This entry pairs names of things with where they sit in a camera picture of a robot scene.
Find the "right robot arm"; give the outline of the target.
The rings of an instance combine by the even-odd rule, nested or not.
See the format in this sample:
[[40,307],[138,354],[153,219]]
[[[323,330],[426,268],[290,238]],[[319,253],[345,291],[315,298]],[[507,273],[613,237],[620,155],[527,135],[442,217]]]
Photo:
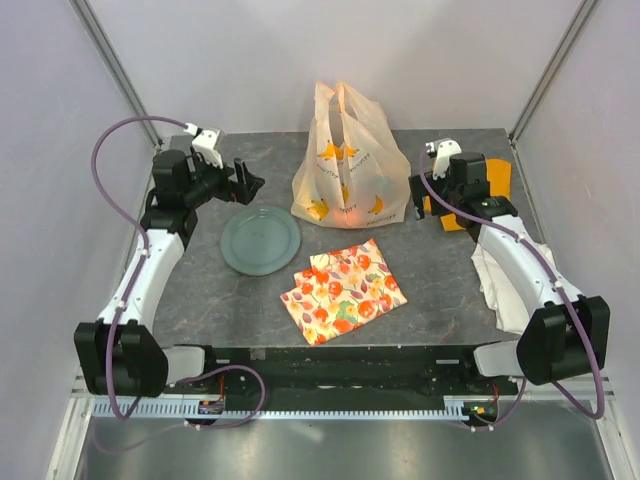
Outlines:
[[428,143],[423,155],[432,159],[431,170],[409,179],[417,217],[453,214],[502,269],[529,316],[518,340],[474,350],[474,359],[458,368],[460,386],[477,394],[496,376],[545,385],[599,373],[610,322],[606,301],[585,296],[547,261],[511,201],[492,194],[483,154],[440,140]]

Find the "banana print plastic bag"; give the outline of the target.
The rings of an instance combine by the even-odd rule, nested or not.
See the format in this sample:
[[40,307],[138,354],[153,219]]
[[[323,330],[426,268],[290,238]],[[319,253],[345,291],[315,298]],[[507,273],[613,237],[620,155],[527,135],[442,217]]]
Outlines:
[[380,105],[350,85],[318,82],[291,214],[321,227],[360,229],[404,221],[411,165]]

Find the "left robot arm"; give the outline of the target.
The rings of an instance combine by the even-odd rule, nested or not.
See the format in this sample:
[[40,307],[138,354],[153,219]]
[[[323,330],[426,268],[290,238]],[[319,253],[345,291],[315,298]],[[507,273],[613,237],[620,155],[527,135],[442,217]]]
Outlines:
[[83,322],[74,344],[88,390],[95,395],[157,397],[170,363],[152,322],[166,283],[212,199],[249,204],[265,184],[245,162],[206,163],[196,151],[167,150],[152,163],[154,186],[140,221],[138,245],[122,281],[94,322]]

